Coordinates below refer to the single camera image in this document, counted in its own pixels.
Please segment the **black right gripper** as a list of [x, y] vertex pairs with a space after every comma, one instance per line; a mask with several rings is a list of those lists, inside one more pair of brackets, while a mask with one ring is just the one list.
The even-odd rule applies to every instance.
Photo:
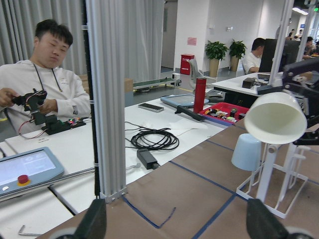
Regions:
[[304, 113], [307, 120], [307, 129], [319, 123], [319, 83], [311, 87], [293, 80], [293, 77], [310, 71], [319, 71], [319, 60], [312, 58], [305, 61], [295, 62], [283, 67], [282, 88], [304, 97]]

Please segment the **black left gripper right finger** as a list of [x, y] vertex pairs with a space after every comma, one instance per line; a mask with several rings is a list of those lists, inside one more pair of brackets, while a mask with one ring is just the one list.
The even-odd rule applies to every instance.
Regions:
[[251, 239], [294, 238], [259, 199], [248, 200], [246, 229]]

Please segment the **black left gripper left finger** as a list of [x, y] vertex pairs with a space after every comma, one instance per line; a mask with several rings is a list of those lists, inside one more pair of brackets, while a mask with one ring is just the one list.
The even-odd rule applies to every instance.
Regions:
[[104, 199], [95, 199], [73, 234], [76, 239], [103, 239], [106, 234], [107, 217]]

